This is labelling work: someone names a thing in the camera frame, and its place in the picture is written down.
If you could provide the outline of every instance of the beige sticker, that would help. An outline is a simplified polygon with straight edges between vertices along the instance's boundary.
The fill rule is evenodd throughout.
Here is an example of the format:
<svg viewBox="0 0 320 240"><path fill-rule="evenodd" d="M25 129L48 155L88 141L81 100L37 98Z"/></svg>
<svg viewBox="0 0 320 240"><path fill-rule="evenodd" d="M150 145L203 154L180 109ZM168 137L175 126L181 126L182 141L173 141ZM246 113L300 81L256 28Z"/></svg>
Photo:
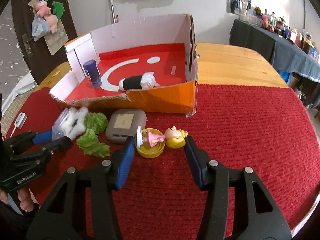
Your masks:
<svg viewBox="0 0 320 240"><path fill-rule="evenodd" d="M114 128L130 129L134 114L118 114Z"/></svg>

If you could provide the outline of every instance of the door handle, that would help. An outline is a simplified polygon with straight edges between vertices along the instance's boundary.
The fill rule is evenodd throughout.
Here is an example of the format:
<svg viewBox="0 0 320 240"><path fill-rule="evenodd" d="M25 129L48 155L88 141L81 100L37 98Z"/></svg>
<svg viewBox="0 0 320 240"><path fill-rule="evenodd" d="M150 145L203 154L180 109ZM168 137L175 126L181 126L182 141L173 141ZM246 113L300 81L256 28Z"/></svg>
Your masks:
<svg viewBox="0 0 320 240"><path fill-rule="evenodd" d="M34 40L33 37L28 38L28 35L26 33L22 35L23 45L24 45L24 48L26 49L28 58L31 58L33 56L32 50L29 44L29 42L32 40Z"/></svg>

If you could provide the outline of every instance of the wooden table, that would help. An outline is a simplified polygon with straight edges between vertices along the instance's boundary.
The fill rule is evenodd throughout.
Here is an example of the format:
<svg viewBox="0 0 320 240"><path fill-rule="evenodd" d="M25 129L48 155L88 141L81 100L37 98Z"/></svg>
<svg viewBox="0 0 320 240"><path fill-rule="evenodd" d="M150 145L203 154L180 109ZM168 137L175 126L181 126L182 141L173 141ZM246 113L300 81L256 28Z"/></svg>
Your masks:
<svg viewBox="0 0 320 240"><path fill-rule="evenodd" d="M230 45L198 43L199 84L286 88L287 84L257 52ZM39 85L53 87L68 71L68 62L56 67Z"/></svg>

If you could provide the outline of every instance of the silver bolt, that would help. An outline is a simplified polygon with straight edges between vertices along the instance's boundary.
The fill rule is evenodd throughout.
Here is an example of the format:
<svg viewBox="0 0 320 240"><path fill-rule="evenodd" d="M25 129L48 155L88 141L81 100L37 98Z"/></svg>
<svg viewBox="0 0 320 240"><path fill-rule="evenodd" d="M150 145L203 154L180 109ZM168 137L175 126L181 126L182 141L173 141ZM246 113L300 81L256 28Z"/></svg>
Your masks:
<svg viewBox="0 0 320 240"><path fill-rule="evenodd" d="M111 160L104 160L102 162L102 166L110 166L111 165Z"/></svg>
<svg viewBox="0 0 320 240"><path fill-rule="evenodd" d="M244 168L244 171L245 171L246 173L253 173L253 169L252 169L251 167L245 167L245 168Z"/></svg>
<svg viewBox="0 0 320 240"><path fill-rule="evenodd" d="M75 168L75 167L70 167L70 168L67 169L67 172L68 172L69 174L75 173L75 171L76 171L76 168Z"/></svg>
<svg viewBox="0 0 320 240"><path fill-rule="evenodd" d="M216 160L211 160L211 161L209 161L209 164L210 164L210 166L215 167L215 166L218 166L219 163Z"/></svg>

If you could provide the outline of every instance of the yellow lid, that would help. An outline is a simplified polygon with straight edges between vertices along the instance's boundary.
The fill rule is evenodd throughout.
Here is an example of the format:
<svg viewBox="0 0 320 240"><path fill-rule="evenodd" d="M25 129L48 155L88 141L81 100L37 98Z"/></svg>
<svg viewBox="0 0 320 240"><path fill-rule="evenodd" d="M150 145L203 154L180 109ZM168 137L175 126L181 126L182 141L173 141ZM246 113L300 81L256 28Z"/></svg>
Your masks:
<svg viewBox="0 0 320 240"><path fill-rule="evenodd" d="M150 130L150 132L163 135L162 132L160 132L157 129L154 128L146 128L142 130L143 137L147 136L147 131ZM158 157L164 150L165 141L162 143L158 142L156 146L150 147L149 143L145 142L143 143L140 148L137 148L138 153L145 157L145 158L155 158Z"/></svg>

